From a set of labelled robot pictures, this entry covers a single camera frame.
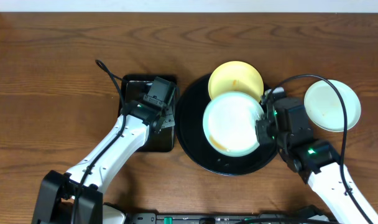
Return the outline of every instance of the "brown tabletop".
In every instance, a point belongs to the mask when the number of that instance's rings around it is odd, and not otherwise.
[[[345,82],[362,105],[346,165],[378,213],[378,14],[2,13],[0,223],[29,223],[44,175],[74,166],[115,123],[118,94],[96,58],[119,76],[176,74],[182,91],[230,60],[252,64],[270,86],[300,73]],[[315,81],[285,87],[303,97]],[[341,147],[341,133],[315,135]],[[104,201],[160,213],[328,211],[279,157],[225,177],[177,141],[170,153],[134,154]]]

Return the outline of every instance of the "yellow plate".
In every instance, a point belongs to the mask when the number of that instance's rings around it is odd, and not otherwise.
[[[208,94],[213,100],[229,91],[246,93],[260,102],[264,93],[264,82],[259,72],[248,63],[226,62],[211,74]]]

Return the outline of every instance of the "white backdrop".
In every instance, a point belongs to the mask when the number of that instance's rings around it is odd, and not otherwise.
[[[0,0],[0,12],[378,12],[378,0]]]

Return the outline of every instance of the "round black tray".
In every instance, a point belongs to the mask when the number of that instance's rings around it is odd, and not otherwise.
[[[276,156],[273,144],[259,146],[246,156],[229,157],[208,143],[203,132],[203,114],[211,101],[208,95],[210,75],[190,85],[177,103],[175,127],[179,143],[190,159],[217,174],[243,175],[263,168]]]

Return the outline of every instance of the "green component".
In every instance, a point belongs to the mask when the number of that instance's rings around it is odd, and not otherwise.
[[[308,153],[309,153],[309,154],[316,154],[316,152],[315,152],[312,148],[310,148],[310,149],[308,150]]]
[[[164,217],[164,224],[172,224],[172,217]]]

